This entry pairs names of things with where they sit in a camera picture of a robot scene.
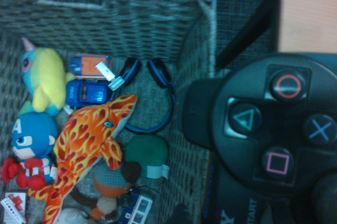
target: blue plush head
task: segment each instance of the blue plush head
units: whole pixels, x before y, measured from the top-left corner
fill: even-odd
[[[52,152],[57,128],[47,113],[30,112],[18,117],[12,130],[14,154],[26,160],[46,156]]]

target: triangle button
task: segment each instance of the triangle button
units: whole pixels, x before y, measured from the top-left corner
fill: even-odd
[[[234,131],[248,135],[258,130],[262,123],[262,116],[258,107],[243,103],[234,107],[229,121]]]
[[[239,113],[233,116],[234,120],[240,123],[243,127],[252,131],[252,124],[254,119],[254,109]]]

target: pink square symbol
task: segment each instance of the pink square symbol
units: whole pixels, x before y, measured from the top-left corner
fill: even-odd
[[[274,157],[281,157],[285,159],[285,165],[284,165],[284,169],[283,170],[275,170],[270,168],[271,164],[272,164],[272,158]],[[288,172],[288,165],[289,165],[289,159],[290,156],[287,154],[280,154],[280,153],[276,153],[276,152],[270,152],[269,156],[268,156],[268,164],[267,164],[267,171],[269,172],[273,172],[273,173],[277,173],[277,174],[282,174],[282,175],[286,175],[286,173]]]

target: pink plush horn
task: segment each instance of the pink plush horn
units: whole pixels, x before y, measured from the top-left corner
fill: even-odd
[[[31,52],[32,50],[36,49],[35,45],[32,44],[32,42],[29,41],[26,37],[22,37],[21,40],[27,52]]]

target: flame-patterned plush dolphin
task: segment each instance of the flame-patterned plush dolphin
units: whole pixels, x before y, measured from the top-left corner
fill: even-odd
[[[43,224],[53,224],[60,214],[63,199],[102,157],[112,170],[119,168],[122,152],[114,140],[130,117],[137,96],[115,98],[103,105],[84,107],[70,114],[56,140],[55,183],[28,194],[46,200]]]
[[[58,53],[49,48],[36,48],[27,38],[22,38],[26,53],[22,59],[23,80],[33,96],[22,109],[46,112],[55,116],[63,107],[66,83],[75,77],[65,73]]]

